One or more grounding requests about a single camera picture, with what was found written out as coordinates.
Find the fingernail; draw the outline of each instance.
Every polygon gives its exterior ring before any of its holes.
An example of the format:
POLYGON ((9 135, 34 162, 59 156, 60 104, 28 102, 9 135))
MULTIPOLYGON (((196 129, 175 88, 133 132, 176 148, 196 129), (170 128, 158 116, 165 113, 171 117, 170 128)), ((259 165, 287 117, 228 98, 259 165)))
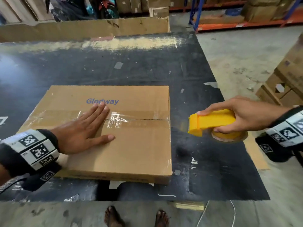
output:
POLYGON ((113 136, 113 135, 108 135, 107 137, 108 137, 108 140, 109 140, 109 141, 112 141, 112 140, 115 139, 115 136, 113 136))

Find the bare foot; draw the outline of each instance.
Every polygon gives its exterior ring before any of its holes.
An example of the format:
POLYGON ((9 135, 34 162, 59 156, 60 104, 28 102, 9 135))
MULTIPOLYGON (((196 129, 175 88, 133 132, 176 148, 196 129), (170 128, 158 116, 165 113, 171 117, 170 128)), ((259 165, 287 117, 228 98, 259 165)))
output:
POLYGON ((169 217, 163 210, 159 210, 156 215, 156 223, 154 227, 168 227, 169 226, 169 217))
POLYGON ((124 227, 124 221, 120 218, 116 208, 114 206, 109 206, 104 215, 104 223, 108 227, 124 227))

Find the hand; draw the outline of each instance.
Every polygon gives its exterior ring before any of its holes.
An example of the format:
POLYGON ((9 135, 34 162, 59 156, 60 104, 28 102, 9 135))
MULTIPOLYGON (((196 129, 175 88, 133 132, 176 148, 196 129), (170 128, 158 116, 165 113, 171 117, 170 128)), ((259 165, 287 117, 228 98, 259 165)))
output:
POLYGON ((236 121, 226 126, 216 127, 214 132, 228 134, 235 131, 257 131, 268 128, 271 123, 291 108, 236 96, 221 103, 213 103, 205 110, 198 111, 197 114, 205 116, 223 109, 233 110, 236 121))
POLYGON ((115 139, 113 135, 95 135, 106 119, 109 108, 101 102, 81 115, 77 120, 55 127, 50 131, 57 137, 59 152, 77 154, 93 146, 106 144, 115 139))

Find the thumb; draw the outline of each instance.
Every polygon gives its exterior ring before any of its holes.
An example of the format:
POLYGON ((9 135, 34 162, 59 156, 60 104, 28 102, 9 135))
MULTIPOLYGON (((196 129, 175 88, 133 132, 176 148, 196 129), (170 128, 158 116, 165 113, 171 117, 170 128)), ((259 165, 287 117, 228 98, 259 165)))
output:
POLYGON ((219 126, 219 127, 214 128, 214 132, 220 132, 223 134, 229 134, 229 133, 235 132, 235 131, 238 131, 235 122, 233 122, 229 125, 226 125, 226 126, 219 126))
POLYGON ((230 102, 230 100, 223 101, 220 103, 213 103, 205 110, 198 111, 197 114, 200 116, 205 116, 205 115, 210 114, 213 111, 218 111, 218 110, 223 110, 223 109, 232 109, 232 103, 230 102))
POLYGON ((96 137, 93 139, 88 139, 89 147, 96 146, 96 145, 104 145, 109 143, 110 141, 114 140, 114 135, 102 135, 100 137, 96 137))

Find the motorcycle wheel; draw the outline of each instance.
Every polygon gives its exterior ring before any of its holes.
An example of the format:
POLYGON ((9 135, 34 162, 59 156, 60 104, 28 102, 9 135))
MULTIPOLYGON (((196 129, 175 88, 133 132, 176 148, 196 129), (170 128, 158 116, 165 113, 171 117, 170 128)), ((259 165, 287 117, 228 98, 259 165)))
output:
POLYGON ((109 13, 109 17, 106 13, 106 9, 103 7, 100 10, 100 17, 101 19, 113 19, 113 18, 119 18, 119 12, 117 10, 117 8, 113 5, 107 5, 107 11, 109 13))

